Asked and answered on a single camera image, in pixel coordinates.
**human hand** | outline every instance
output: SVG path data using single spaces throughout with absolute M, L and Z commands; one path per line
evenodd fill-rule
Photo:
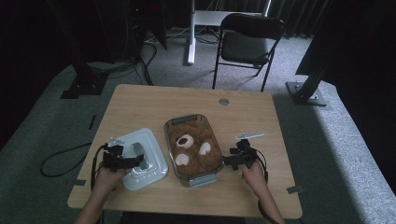
M 111 172 L 107 168 L 102 166 L 96 176 L 92 194 L 104 199 L 117 186 L 117 183 L 124 176 L 128 175 L 131 170 L 132 169 Z
M 240 165 L 239 168 L 242 171 L 242 178 L 245 179 L 247 184 L 253 190 L 253 193 L 257 197 L 260 197 L 262 192 L 268 188 L 267 183 L 265 182 L 262 166 L 257 161 L 254 161 L 250 166 L 250 169 L 247 168 L 245 164 Z

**metal chair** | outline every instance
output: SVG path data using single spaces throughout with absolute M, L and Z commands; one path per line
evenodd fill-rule
M 219 31 L 219 46 L 216 58 L 215 75 L 212 89 L 216 87 L 219 64 L 258 69 L 256 76 L 267 65 L 262 89 L 274 59 L 275 48 L 284 34 L 284 23 L 275 18 L 253 16 L 242 13 L 232 13 L 221 22 Z M 268 49 L 267 39 L 273 39 L 273 45 Z M 219 57 L 226 62 L 220 63 Z

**desk leg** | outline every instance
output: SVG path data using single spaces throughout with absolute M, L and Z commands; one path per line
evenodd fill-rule
M 191 0 L 191 26 L 190 26 L 190 48 L 189 48 L 189 64 L 194 64 L 195 60 L 195 22 L 194 22 L 194 16 L 195 16 L 195 0 Z

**chair backrest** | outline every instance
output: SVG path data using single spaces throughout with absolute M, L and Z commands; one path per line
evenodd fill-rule
M 256 38 L 279 40 L 284 34 L 284 22 L 276 18 L 232 13 L 221 22 L 221 31 L 232 30 Z

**gray carpet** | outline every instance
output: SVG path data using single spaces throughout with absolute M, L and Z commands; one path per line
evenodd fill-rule
M 206 40 L 213 36 L 201 35 Z M 285 83 L 305 81 L 295 76 L 311 39 L 283 38 L 278 45 L 265 91 L 274 96 L 290 164 L 300 193 L 303 216 L 288 223 L 396 223 L 396 199 L 367 146 L 339 99 L 336 88 L 322 82 L 319 91 L 329 106 L 295 105 Z M 186 65 L 188 40 L 168 41 L 168 50 L 153 42 L 157 53 L 148 66 L 154 85 L 210 89 L 217 45 L 197 41 L 195 64 Z M 145 45 L 147 63 L 154 47 Z M 96 67 L 108 64 L 91 63 Z M 130 71 L 112 73 L 102 95 L 60 99 L 76 75 L 66 67 L 52 80 L 29 116 L 0 152 L 0 223 L 73 223 L 79 210 L 67 198 L 79 168 L 48 178 L 41 162 L 51 153 L 91 142 L 115 87 L 147 84 L 140 63 Z M 244 68 L 221 67 L 217 89 L 259 91 L 262 74 Z M 59 174 L 78 162 L 89 147 L 49 161 L 44 169 Z M 106 223 L 118 223 L 120 212 L 106 212 Z M 262 223 L 247 218 L 247 223 Z

